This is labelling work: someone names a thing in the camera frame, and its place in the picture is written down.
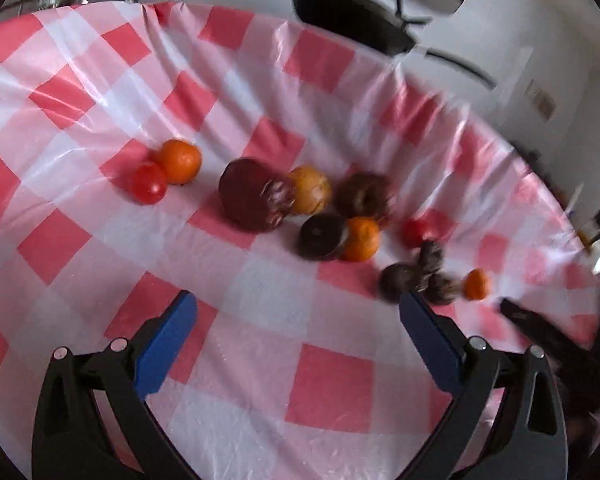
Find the red checkered tablecloth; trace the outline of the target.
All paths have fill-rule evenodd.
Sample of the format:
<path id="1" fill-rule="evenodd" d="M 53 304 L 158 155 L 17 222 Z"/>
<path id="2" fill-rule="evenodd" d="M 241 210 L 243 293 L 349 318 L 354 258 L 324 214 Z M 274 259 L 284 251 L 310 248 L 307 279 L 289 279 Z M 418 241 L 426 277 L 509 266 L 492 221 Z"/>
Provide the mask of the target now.
<path id="1" fill-rule="evenodd" d="M 155 205 L 129 180 L 161 145 L 202 165 Z M 148 400 L 207 479 L 392 479 L 449 403 L 376 280 L 405 257 L 399 226 L 368 261 L 294 252 L 296 217 L 265 234 L 222 215 L 240 156 L 334 180 L 387 176 L 399 218 L 429 221 L 446 267 L 492 296 L 443 308 L 467 335 L 520 351 L 510 298 L 589 344 L 600 281 L 558 203 L 470 108 L 350 42 L 206 4 L 104 2 L 0 24 L 0 445 L 31 470 L 53 351 L 102 350 L 182 289 L 193 333 Z"/>

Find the dark mangosteen back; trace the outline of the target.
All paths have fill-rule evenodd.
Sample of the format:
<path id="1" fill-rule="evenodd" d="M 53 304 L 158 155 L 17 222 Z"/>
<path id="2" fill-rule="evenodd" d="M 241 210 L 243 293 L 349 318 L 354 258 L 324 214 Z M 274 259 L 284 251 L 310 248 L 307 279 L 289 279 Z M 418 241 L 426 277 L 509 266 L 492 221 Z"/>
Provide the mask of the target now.
<path id="1" fill-rule="evenodd" d="M 419 247 L 417 265 L 423 274 L 435 274 L 442 269 L 444 249 L 436 240 L 424 240 Z"/>

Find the small red tomato back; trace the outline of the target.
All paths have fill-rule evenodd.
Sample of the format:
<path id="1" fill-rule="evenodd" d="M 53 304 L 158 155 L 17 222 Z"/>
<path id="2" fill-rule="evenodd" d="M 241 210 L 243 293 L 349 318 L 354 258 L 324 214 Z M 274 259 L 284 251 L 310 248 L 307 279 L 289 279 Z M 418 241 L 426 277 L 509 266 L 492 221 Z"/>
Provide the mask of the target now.
<path id="1" fill-rule="evenodd" d="M 406 218 L 400 227 L 400 241 L 406 249 L 416 249 L 439 237 L 437 229 L 424 218 Z"/>

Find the yellow striped pepino melon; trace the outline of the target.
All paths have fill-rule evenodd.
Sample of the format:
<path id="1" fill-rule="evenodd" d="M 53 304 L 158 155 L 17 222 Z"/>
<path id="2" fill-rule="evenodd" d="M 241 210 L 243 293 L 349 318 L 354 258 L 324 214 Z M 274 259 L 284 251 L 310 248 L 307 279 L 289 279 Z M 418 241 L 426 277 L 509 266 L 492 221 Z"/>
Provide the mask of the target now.
<path id="1" fill-rule="evenodd" d="M 319 214 L 332 199 L 332 185 L 320 170 L 309 165 L 294 168 L 288 174 L 294 185 L 294 204 L 291 213 L 296 216 Z"/>

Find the brown red apple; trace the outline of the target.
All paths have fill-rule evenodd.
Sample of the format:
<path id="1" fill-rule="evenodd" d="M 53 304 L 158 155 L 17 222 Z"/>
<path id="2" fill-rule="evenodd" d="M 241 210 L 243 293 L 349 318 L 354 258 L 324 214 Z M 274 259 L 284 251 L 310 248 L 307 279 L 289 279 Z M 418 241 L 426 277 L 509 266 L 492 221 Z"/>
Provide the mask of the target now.
<path id="1" fill-rule="evenodd" d="M 385 226 L 396 211 L 396 189 L 384 174 L 359 171 L 337 185 L 332 206 L 343 218 L 371 218 Z"/>

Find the wall power socket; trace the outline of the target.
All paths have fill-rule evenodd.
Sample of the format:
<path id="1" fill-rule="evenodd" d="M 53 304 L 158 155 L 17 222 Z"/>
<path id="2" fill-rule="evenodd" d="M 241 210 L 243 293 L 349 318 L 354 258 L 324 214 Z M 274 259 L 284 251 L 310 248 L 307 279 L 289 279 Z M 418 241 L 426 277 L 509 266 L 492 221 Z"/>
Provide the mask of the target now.
<path id="1" fill-rule="evenodd" d="M 532 108 L 539 114 L 543 122 L 549 122 L 555 114 L 556 102 L 554 98 L 532 79 L 524 95 L 528 98 Z"/>

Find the dark red wrinkled apple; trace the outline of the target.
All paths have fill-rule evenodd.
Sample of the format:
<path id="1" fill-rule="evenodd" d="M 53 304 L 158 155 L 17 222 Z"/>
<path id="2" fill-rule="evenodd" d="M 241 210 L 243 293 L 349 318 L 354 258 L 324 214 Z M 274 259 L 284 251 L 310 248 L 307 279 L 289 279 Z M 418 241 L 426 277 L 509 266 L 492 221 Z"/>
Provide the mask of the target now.
<path id="1" fill-rule="evenodd" d="M 254 158 L 232 160 L 219 180 L 224 216 L 239 229 L 271 232 L 290 214 L 296 191 L 281 172 Z"/>

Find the dark mangosteen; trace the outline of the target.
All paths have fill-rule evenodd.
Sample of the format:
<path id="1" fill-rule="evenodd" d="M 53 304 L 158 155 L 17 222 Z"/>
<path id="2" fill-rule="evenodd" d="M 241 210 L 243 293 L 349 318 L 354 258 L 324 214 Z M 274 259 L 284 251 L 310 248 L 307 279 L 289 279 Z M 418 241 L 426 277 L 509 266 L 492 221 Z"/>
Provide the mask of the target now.
<path id="1" fill-rule="evenodd" d="M 417 265 L 423 274 L 435 274 L 442 269 L 444 249 L 436 240 L 424 240 L 419 247 Z"/>
<path id="2" fill-rule="evenodd" d="M 380 272 L 378 294 L 390 304 L 398 304 L 401 297 L 414 290 L 421 292 L 428 285 L 429 275 L 419 266 L 409 263 L 393 263 Z"/>
<path id="3" fill-rule="evenodd" d="M 428 304 L 443 307 L 452 304 L 462 294 L 460 280 L 447 273 L 431 274 L 428 285 L 422 293 Z"/>
<path id="4" fill-rule="evenodd" d="M 303 222 L 297 237 L 302 258 L 314 261 L 337 259 L 347 240 L 348 228 L 336 214 L 314 214 Z"/>

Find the small orange tangerine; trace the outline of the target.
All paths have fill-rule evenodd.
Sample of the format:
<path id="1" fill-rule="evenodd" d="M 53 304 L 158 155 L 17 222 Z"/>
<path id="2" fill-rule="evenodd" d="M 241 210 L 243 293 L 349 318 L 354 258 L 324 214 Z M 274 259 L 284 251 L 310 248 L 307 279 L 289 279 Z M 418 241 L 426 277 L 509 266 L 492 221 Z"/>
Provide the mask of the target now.
<path id="1" fill-rule="evenodd" d="M 491 280 L 485 270 L 471 270 L 464 279 L 463 296 L 468 301 L 482 301 L 491 293 Z"/>

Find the black wok pan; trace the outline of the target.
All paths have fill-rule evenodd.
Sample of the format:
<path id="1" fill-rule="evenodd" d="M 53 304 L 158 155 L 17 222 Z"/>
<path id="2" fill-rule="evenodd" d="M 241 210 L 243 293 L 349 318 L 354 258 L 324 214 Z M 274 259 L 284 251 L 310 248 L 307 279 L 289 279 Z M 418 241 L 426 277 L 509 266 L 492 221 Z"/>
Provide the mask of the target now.
<path id="1" fill-rule="evenodd" d="M 491 90 L 496 80 L 475 64 L 439 49 L 423 47 L 410 32 L 412 26 L 426 26 L 430 18 L 407 18 L 402 0 L 392 10 L 375 0 L 292 0 L 294 13 L 304 24 L 347 38 L 389 58 L 413 51 L 425 58 L 449 64 L 480 81 Z"/>

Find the dark mangosteen front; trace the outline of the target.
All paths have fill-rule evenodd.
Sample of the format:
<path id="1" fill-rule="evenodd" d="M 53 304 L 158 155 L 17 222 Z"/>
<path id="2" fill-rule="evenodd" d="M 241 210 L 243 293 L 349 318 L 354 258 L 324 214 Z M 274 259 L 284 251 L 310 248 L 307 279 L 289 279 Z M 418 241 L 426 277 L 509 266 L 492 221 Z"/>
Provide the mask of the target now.
<path id="1" fill-rule="evenodd" d="M 428 285 L 429 275 L 419 266 L 409 263 L 393 263 L 380 272 L 378 294 L 390 304 L 398 304 L 401 297 L 414 290 L 421 292 Z"/>

